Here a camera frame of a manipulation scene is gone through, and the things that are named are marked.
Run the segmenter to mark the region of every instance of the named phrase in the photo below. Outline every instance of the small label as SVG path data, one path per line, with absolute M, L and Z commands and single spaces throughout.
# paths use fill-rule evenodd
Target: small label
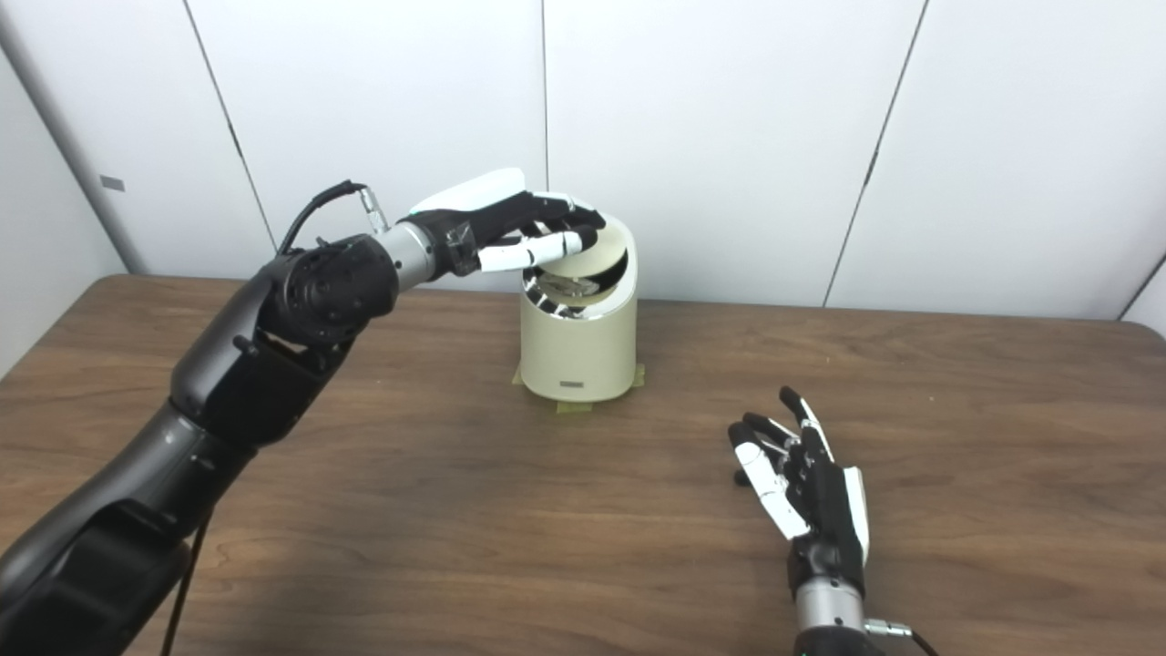
M 101 175 L 101 186 L 106 189 L 113 189 L 114 191 L 125 191 L 126 183 L 120 177 L 111 177 L 108 175 Z

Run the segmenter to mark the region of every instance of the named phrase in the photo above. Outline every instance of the wooden table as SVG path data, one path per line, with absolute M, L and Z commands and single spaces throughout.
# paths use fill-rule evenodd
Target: wooden table
M 135 435 L 237 284 L 107 277 L 0 383 L 0 544 Z M 220 505 L 176 654 L 787 654 L 786 546 L 725 438 L 781 385 L 865 473 L 872 616 L 943 656 L 1164 649 L 1145 327 L 646 301 L 646 387 L 556 415 L 511 385 L 517 310 L 410 291 L 370 326 Z

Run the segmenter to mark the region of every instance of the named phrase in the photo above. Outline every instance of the robotic arm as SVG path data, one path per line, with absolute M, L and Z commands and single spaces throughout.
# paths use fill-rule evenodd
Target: robotic arm
M 292 247 L 312 211 L 350 193 L 372 233 Z M 422 200 L 392 227 L 363 184 L 317 195 L 175 367 L 154 418 L 0 556 L 0 654 L 125 651 L 188 570 L 185 539 L 259 450 L 295 428 L 370 319 L 447 273 L 582 252 L 604 224 L 569 196 L 527 191 L 518 169 Z
M 735 481 L 753 487 L 791 543 L 787 578 L 799 629 L 793 653 L 883 656 L 870 634 L 911 637 L 936 656 L 911 627 L 865 616 L 870 529 L 862 472 L 834 461 L 822 425 L 798 393 L 781 388 L 780 398 L 794 414 L 798 432 L 747 412 L 729 426 L 729 440 L 742 465 Z

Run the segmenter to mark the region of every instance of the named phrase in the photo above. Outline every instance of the white cylindrical container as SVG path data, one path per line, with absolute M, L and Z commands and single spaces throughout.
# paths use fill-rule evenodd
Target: white cylindrical container
M 522 383 L 555 401 L 599 402 L 635 379 L 635 241 L 609 216 L 586 251 L 522 270 Z

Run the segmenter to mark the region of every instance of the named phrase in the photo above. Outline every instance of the masking tape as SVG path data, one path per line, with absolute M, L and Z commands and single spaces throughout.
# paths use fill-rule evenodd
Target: masking tape
M 644 364 L 638 364 L 635 366 L 635 375 L 632 378 L 632 388 L 644 387 Z M 522 385 L 522 368 L 519 367 L 514 371 L 514 378 L 511 379 L 511 386 Z M 593 403 L 570 403 L 566 401 L 559 402 L 559 407 L 555 409 L 555 415 L 574 415 L 576 412 L 591 412 L 595 409 Z

